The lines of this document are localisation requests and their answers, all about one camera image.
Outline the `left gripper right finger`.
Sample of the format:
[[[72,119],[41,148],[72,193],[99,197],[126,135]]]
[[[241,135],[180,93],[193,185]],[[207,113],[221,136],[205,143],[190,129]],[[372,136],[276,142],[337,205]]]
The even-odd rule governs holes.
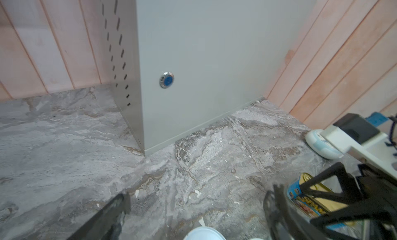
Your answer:
[[[289,206],[283,185],[266,192],[263,209],[273,240],[325,240],[325,235]]]

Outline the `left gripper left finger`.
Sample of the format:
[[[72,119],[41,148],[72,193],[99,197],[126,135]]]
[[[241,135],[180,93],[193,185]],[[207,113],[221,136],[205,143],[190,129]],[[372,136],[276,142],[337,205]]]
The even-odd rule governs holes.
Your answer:
[[[128,193],[119,193],[82,227],[70,240],[118,240],[126,215],[131,212]]]

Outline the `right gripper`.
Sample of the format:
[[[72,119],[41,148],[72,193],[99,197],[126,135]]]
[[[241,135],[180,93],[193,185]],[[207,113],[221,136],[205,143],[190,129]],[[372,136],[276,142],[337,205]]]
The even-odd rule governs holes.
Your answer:
[[[360,206],[349,206],[314,218],[310,224],[331,240],[354,240],[354,237],[337,232],[330,226],[364,221],[362,239],[395,240],[397,180],[370,164],[360,164],[358,168],[361,176],[355,179],[346,171],[344,164],[337,162],[301,184],[303,193],[316,198],[342,204],[353,204],[363,199]]]

